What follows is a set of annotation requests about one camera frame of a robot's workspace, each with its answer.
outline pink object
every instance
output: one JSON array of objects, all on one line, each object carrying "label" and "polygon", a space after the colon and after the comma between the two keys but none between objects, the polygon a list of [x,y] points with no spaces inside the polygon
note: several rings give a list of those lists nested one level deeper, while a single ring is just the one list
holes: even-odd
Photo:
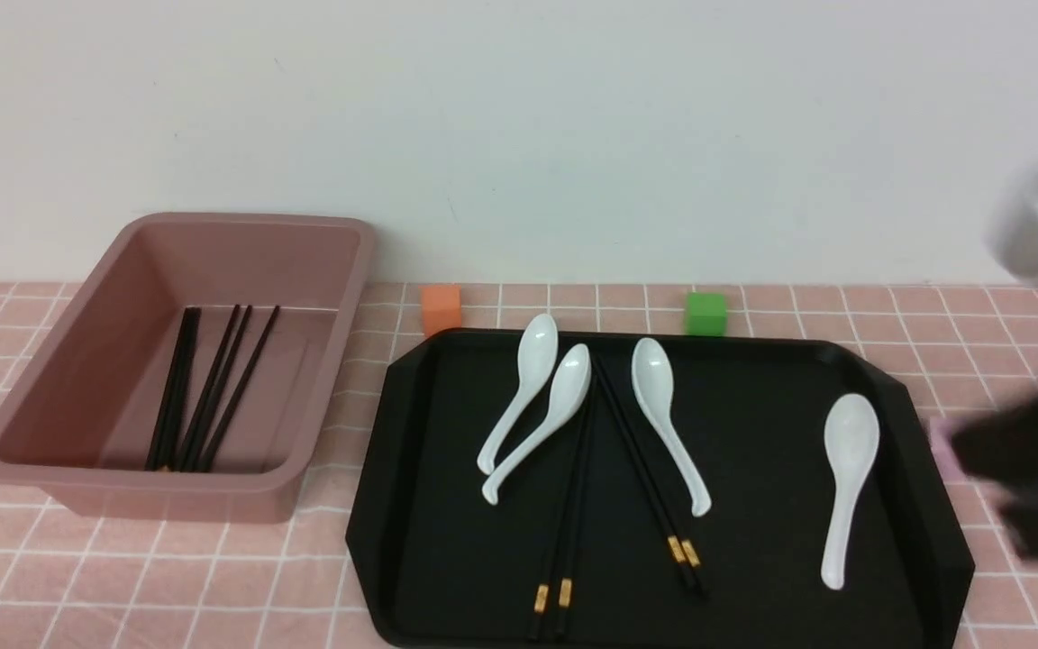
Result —
[{"label": "pink object", "polygon": [[[373,249],[371,226],[345,218],[159,214],[132,222],[0,406],[0,483],[37,486],[83,515],[285,520]],[[214,471],[141,471],[189,304],[206,307],[191,407],[222,331],[218,312],[280,304],[283,314]],[[251,321],[248,341],[264,320]],[[246,354],[236,367],[243,362]]]},{"label": "pink object", "polygon": [[948,435],[955,432],[956,420],[948,416],[932,416],[927,423],[927,435],[932,444],[932,456],[935,457],[935,465],[939,468],[939,476],[945,482],[959,482],[966,480],[963,468],[959,467],[959,460],[956,460],[955,453],[952,452],[952,444],[948,442]]}]

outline chopstick gold tip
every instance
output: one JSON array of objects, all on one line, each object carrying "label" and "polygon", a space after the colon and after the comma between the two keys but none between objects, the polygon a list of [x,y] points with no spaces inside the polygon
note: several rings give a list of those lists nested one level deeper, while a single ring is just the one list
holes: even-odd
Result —
[{"label": "chopstick gold tip", "polygon": [[551,591],[551,587],[547,584],[540,584],[539,589],[536,589],[536,613],[543,613],[547,610],[547,594]]},{"label": "chopstick gold tip", "polygon": [[565,578],[559,583],[559,607],[568,609],[571,606],[571,579]]},{"label": "chopstick gold tip", "polygon": [[692,568],[700,567],[700,555],[695,553],[695,546],[691,544],[689,538],[683,541],[683,553],[687,555],[687,562],[691,564]]},{"label": "chopstick gold tip", "polygon": [[687,558],[683,553],[683,547],[680,546],[680,540],[674,536],[668,536],[666,538],[667,547],[672,549],[672,558],[675,559],[676,564],[683,564],[686,562]]}]

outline black tray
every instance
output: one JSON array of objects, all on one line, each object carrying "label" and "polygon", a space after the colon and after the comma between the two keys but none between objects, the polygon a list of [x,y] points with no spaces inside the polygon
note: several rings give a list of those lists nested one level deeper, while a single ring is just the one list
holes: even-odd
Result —
[{"label": "black tray", "polygon": [[[388,367],[347,545],[375,628],[392,645],[530,646],[577,423],[508,478],[497,507],[483,501],[474,457],[518,386],[519,336],[453,330]],[[631,390],[638,337],[564,332],[559,353],[588,344],[635,427],[647,427]],[[975,564],[906,387],[825,342],[656,339],[675,371],[676,428],[713,497],[693,535],[710,597],[681,588],[602,404],[559,645],[951,648]],[[857,506],[847,586],[829,591],[819,576],[836,493],[823,421],[848,391],[874,404],[882,438]],[[546,393],[499,457],[543,418]],[[637,433],[665,497],[689,510],[658,436]]]}]

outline plastic tray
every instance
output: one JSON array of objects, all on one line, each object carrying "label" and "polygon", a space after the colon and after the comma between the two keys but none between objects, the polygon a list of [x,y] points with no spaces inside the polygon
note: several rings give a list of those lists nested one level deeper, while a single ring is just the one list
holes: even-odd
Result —
[{"label": "plastic tray", "polygon": [[[393,645],[529,646],[545,535],[577,429],[532,454],[501,504],[483,501],[474,457],[518,385],[519,336],[441,333],[387,371],[347,543],[375,628]],[[588,344],[647,427],[630,382],[637,340],[562,333],[559,350]],[[710,598],[681,588],[603,404],[561,645],[951,648],[975,564],[905,387],[824,342],[658,341],[674,366],[677,430],[712,492],[694,534]],[[882,440],[857,506],[847,586],[829,591],[819,576],[834,495],[823,421],[847,391],[874,404]],[[546,393],[501,456],[543,418]],[[639,432],[660,487],[683,510],[662,442]]]},{"label": "plastic tray", "polygon": [[[0,483],[84,515],[289,518],[374,248],[347,218],[159,214],[132,222],[0,407]],[[283,313],[211,474],[141,471],[182,307],[202,308],[190,407],[230,304]],[[251,320],[255,340],[267,313]],[[236,358],[231,385],[248,353]]]}]

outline spoon handle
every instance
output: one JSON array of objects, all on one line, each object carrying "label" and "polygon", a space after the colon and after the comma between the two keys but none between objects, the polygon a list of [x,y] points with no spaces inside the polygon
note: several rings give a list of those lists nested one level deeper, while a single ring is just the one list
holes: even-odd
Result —
[{"label": "spoon handle", "polygon": [[491,505],[498,505],[499,486],[502,485],[502,481],[508,480],[511,471],[515,471],[516,467],[522,464],[522,461],[526,460],[527,456],[532,451],[536,451],[539,444],[543,443],[543,440],[549,438],[551,433],[563,426],[563,422],[544,420],[543,424],[540,424],[535,431],[531,431],[530,435],[527,435],[527,439],[519,442],[519,447],[516,447],[515,451],[512,451],[506,459],[499,461],[498,467],[495,467],[494,471],[491,471],[491,476],[487,477],[487,481],[483,483],[483,497],[486,497],[487,502]]},{"label": "spoon handle", "polygon": [[507,410],[502,411],[502,415],[499,416],[498,423],[495,423],[495,427],[491,428],[491,434],[487,435],[487,440],[483,442],[483,448],[479,451],[479,459],[476,464],[479,464],[480,471],[485,476],[491,476],[491,471],[495,469],[495,456],[499,454],[499,448],[502,447],[502,440],[507,439],[508,433],[511,432],[511,428],[515,427],[516,421],[519,420],[519,415],[522,411],[526,409],[527,404],[536,398],[536,394],[530,390],[522,389],[516,391],[516,396],[511,400],[510,406]]},{"label": "spoon handle", "polygon": [[691,461],[687,448],[683,447],[680,433],[677,433],[671,422],[663,422],[659,427],[659,438],[663,440],[667,453],[672,454],[676,468],[680,469],[683,482],[687,485],[687,492],[691,494],[691,515],[703,516],[712,508],[712,494],[707,492],[707,485],[704,484],[704,477],[700,476],[700,469]]},{"label": "spoon handle", "polygon": [[836,489],[836,505],[831,509],[831,523],[827,528],[827,542],[823,544],[823,566],[820,578],[832,591],[844,587],[844,573],[848,563],[848,539],[851,536],[851,521],[856,514],[859,490]]}]

